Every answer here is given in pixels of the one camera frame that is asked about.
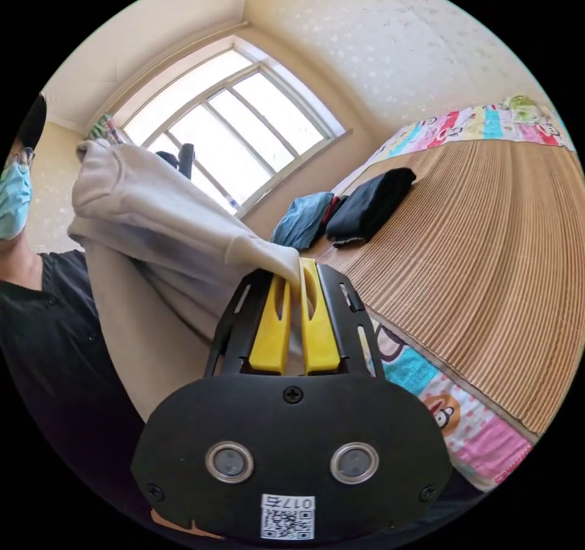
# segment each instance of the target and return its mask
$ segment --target white sweatshirt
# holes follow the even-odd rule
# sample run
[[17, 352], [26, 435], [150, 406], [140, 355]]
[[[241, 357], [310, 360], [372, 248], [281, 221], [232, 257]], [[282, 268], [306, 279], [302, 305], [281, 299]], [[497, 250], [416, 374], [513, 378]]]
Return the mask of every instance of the white sweatshirt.
[[262, 268], [296, 291], [299, 254], [260, 239], [144, 148], [85, 141], [77, 156], [68, 233], [85, 249], [112, 362], [147, 420], [168, 395], [202, 377], [242, 277]]

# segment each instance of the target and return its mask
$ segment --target bamboo mat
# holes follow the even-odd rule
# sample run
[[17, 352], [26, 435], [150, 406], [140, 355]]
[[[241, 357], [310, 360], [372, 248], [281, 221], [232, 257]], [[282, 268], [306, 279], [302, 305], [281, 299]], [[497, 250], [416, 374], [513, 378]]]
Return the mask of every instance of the bamboo mat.
[[466, 141], [381, 161], [417, 180], [369, 244], [306, 256], [534, 434], [585, 345], [585, 183], [563, 147]]

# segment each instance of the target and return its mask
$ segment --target bed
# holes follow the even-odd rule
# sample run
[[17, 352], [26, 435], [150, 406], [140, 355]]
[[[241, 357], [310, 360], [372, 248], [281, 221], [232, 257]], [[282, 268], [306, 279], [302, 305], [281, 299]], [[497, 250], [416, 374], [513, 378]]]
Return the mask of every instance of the bed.
[[385, 376], [417, 395], [482, 491], [528, 454], [585, 344], [585, 179], [562, 121], [527, 97], [404, 126], [334, 194], [417, 175], [370, 243], [307, 252], [351, 280]]

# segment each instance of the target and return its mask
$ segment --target window pane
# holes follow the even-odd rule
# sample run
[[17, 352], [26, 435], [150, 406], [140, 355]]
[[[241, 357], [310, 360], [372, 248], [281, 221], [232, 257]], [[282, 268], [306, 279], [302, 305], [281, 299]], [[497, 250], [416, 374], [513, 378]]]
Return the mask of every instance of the window pane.
[[134, 142], [142, 144], [154, 130], [188, 101], [251, 64], [235, 51], [227, 51], [214, 57], [159, 93], [124, 126], [124, 131]]
[[[151, 152], [170, 152], [177, 158], [179, 157], [179, 149], [172, 143], [172, 140], [165, 136], [160, 135], [149, 147]], [[198, 170], [196, 166], [193, 166], [191, 170], [191, 182], [207, 196], [211, 197], [216, 203], [222, 206], [224, 209], [230, 212], [231, 215], [235, 215], [236, 209], [232, 207], [225, 197], [211, 184], [211, 182], [205, 177], [205, 175]]]
[[225, 197], [207, 180], [205, 175], [196, 166], [193, 166], [193, 171], [191, 172], [191, 182], [200, 191], [211, 197], [218, 205], [229, 211], [231, 215], [236, 214], [236, 209], [226, 201]]
[[168, 152], [177, 158], [179, 157], [179, 149], [172, 143], [172, 140], [161, 134], [149, 147], [151, 152]]
[[305, 115], [275, 85], [255, 74], [234, 86], [292, 145], [303, 154], [323, 140], [323, 136]]
[[222, 91], [209, 103], [276, 172], [292, 162], [293, 155], [282, 145], [280, 140], [229, 91]]
[[170, 132], [180, 142], [193, 144], [197, 160], [240, 205], [271, 177], [232, 133], [200, 105]]

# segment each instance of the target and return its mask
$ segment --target window sill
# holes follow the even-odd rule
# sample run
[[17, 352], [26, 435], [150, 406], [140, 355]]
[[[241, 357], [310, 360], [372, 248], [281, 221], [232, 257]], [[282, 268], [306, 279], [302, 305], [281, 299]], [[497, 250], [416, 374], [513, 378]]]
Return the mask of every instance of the window sill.
[[281, 170], [273, 179], [269, 180], [261, 189], [259, 189], [252, 197], [250, 197], [244, 204], [240, 211], [235, 214], [237, 219], [243, 219], [251, 215], [254, 211], [259, 209], [267, 197], [273, 195], [282, 184], [284, 184], [289, 177], [303, 168], [307, 163], [312, 162], [326, 150], [329, 150], [331, 146], [334, 146], [340, 140], [343, 140], [347, 136], [353, 133], [353, 129], [346, 130], [343, 134], [330, 138], [319, 144], [313, 146], [310, 150], [306, 151], [300, 158], [293, 160], [287, 167]]

